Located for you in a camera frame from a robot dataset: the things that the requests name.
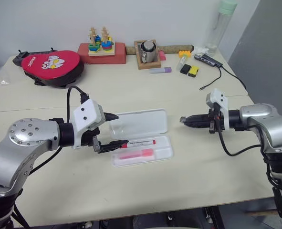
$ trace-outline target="clear plastic bottle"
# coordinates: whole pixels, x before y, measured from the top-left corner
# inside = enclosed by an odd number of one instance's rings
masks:
[[[208,40],[206,42],[206,48],[208,48],[208,55],[213,56],[219,46],[223,34],[226,31],[228,23],[235,11],[237,3],[234,0],[222,0],[218,10],[218,16],[216,21],[213,22],[213,26],[209,33]]]

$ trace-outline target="black cable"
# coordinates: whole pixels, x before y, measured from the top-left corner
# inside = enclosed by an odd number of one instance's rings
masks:
[[[219,77],[218,78],[216,78],[215,80],[213,80],[212,82],[210,82],[209,84],[207,84],[207,85],[204,85],[203,87],[200,87],[199,88],[199,90],[201,91],[201,90],[203,90],[203,89],[205,89],[207,86],[210,86],[212,83],[214,83],[216,80],[218,80],[218,79],[220,79],[221,78],[221,70],[220,70],[220,68],[219,67],[217,67],[218,68],[218,70],[219,70]]]
[[[69,87],[68,89],[68,93],[67,93],[67,123],[69,122],[70,120],[70,93],[71,93],[71,90],[72,88],[75,88],[77,91],[79,91],[80,95],[81,95],[81,102],[83,103],[83,101],[87,100],[89,98],[89,96],[83,91],[81,90],[79,87],[77,86],[71,86]],[[38,165],[36,168],[32,169],[30,171],[30,174],[33,174],[34,172],[36,172],[38,169],[40,169],[41,167],[43,167],[44,165],[46,165],[47,163],[49,163],[54,157],[56,157],[59,152],[62,150],[62,147],[59,147],[56,152],[50,156],[48,159],[46,159],[44,162],[42,162],[40,165]],[[28,225],[28,223],[26,222],[26,220],[24,219],[24,217],[22,216],[22,214],[19,212],[16,204],[14,204],[14,213],[12,213],[12,217],[18,222],[20,223],[25,229],[31,229],[30,226]]]
[[[70,94],[71,94],[71,90],[72,90],[73,88],[75,88],[77,91],[79,91],[81,97],[82,97],[82,96],[87,96],[87,97],[88,97],[88,95],[87,95],[83,90],[81,90],[79,87],[77,87],[77,86],[70,86],[70,87],[69,87],[68,93],[67,93],[67,97],[66,97],[66,115],[67,115],[67,117],[66,117],[66,122],[67,122],[67,123],[68,123],[69,120],[70,120]],[[60,152],[61,150],[62,150],[62,147],[59,147],[59,148],[57,149],[57,151],[56,151],[52,156],[50,156],[47,160],[45,160],[44,162],[42,162],[42,163],[41,163],[40,165],[38,165],[36,168],[32,169],[32,170],[30,171],[30,174],[29,174],[29,175],[33,174],[33,173],[36,172],[39,168],[41,168],[42,166],[44,166],[44,165],[46,165],[47,163],[49,163],[54,157],[56,157],[56,156],[59,154],[59,152]]]
[[[224,140],[223,140],[223,136],[222,136],[222,133],[221,133],[221,125],[220,125],[220,119],[219,119],[219,117],[218,117],[218,116],[215,116],[215,117],[214,117],[214,120],[215,120],[215,124],[216,124],[216,126],[217,126],[217,130],[218,130],[218,134],[219,134],[219,138],[220,138],[221,145],[222,145],[224,151],[226,152],[226,154],[229,155],[229,156],[237,156],[237,155],[239,155],[239,154],[241,154],[241,153],[243,153],[243,152],[245,152],[245,151],[247,151],[247,150],[249,150],[249,149],[252,149],[252,148],[255,148],[255,147],[261,147],[261,154],[262,154],[262,156],[264,157],[264,161],[265,161],[266,167],[267,167],[267,172],[266,172],[267,179],[268,179],[268,181],[270,182],[270,184],[272,184],[272,186],[274,186],[274,187],[276,187],[276,188],[282,190],[282,185],[281,185],[281,184],[277,184],[277,183],[275,183],[275,182],[273,181],[273,179],[272,179],[272,177],[271,177],[270,165],[266,162],[267,156],[266,156],[266,154],[265,154],[265,152],[264,152],[264,144],[263,144],[263,142],[264,142],[264,136],[263,136],[262,129],[261,129],[259,126],[257,126],[257,125],[248,126],[248,128],[257,128],[257,130],[258,130],[258,132],[259,132],[259,134],[260,134],[260,140],[261,140],[261,144],[260,144],[260,145],[253,145],[253,146],[247,147],[247,148],[245,148],[245,149],[243,149],[243,150],[241,150],[241,151],[239,151],[239,152],[237,152],[237,153],[235,153],[235,154],[231,154],[231,153],[227,150],[227,148],[226,148],[226,146],[225,146],[225,143],[224,143]]]
[[[225,71],[226,71],[228,74],[230,74],[231,76],[233,76],[233,77],[235,77],[236,79],[238,79],[238,80],[241,82],[241,84],[244,86],[244,88],[247,89],[246,85],[244,84],[244,82],[243,82],[240,78],[238,78],[236,75],[230,73],[230,72],[229,72],[227,69],[225,69],[223,66],[221,66],[221,68],[222,68],[223,70],[225,70]]]
[[[75,88],[77,91],[79,91],[79,93],[81,94],[86,94],[85,92],[83,92],[79,87],[77,86],[71,86],[68,89],[68,93],[66,95],[66,122],[68,123],[70,121],[70,94],[71,94],[71,90]]]
[[[19,212],[16,204],[14,204],[13,207],[14,212],[16,213],[16,216],[20,219],[21,222],[19,222],[25,229],[31,229],[30,226],[28,225],[28,223],[26,222],[26,220],[24,219],[24,217],[21,215],[21,213]]]
[[[36,168],[33,168],[31,171],[30,171],[30,175],[33,174],[34,172],[36,172],[39,168],[41,168],[42,166],[46,165],[47,163],[49,163],[54,157],[57,156],[57,154],[59,154],[59,152],[62,150],[62,147],[59,147],[57,149],[57,151],[52,155],[50,156],[48,159],[46,159],[44,162],[42,162],[40,165],[38,165]]]
[[[227,149],[227,147],[226,147],[226,145],[225,145],[225,142],[224,142],[224,140],[223,140],[223,136],[222,136],[222,132],[221,132],[221,124],[220,124],[220,119],[219,119],[219,117],[218,117],[218,116],[215,116],[215,117],[214,117],[214,121],[215,121],[215,125],[216,125],[216,127],[217,127],[217,131],[218,131],[218,134],[219,134],[219,138],[220,138],[220,142],[221,142],[222,148],[223,148],[223,150],[226,152],[227,155],[229,155],[229,156],[237,156],[237,155],[239,155],[239,154],[241,154],[241,153],[243,153],[243,152],[245,152],[245,151],[247,151],[247,150],[249,150],[249,149],[253,149],[253,148],[256,148],[256,147],[261,147],[261,145],[253,145],[253,146],[249,146],[249,147],[247,147],[247,148],[244,148],[244,149],[240,150],[239,152],[237,152],[237,153],[235,153],[235,154],[231,154],[231,153],[228,151],[228,149]]]

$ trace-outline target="yellow block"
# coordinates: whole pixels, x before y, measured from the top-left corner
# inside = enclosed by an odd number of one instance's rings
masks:
[[[186,56],[187,58],[191,57],[190,51],[179,51],[178,54],[180,58],[182,58],[182,56]]]

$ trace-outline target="clear plastic case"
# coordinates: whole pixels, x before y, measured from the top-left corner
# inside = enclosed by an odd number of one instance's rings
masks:
[[[115,167],[166,160],[173,157],[167,135],[167,114],[164,109],[117,114],[109,123],[113,139],[128,139],[129,143],[112,152]]]

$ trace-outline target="wooden coaster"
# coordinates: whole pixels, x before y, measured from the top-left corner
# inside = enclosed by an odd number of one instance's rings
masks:
[[[161,61],[159,57],[158,50],[156,49],[156,58],[155,61],[149,62],[149,63],[143,63],[142,62],[142,57],[141,57],[141,44],[145,42],[146,40],[143,41],[135,41],[135,49],[136,49],[136,59],[137,59],[137,65],[138,68],[141,69],[149,69],[149,68],[160,68],[161,67]]]

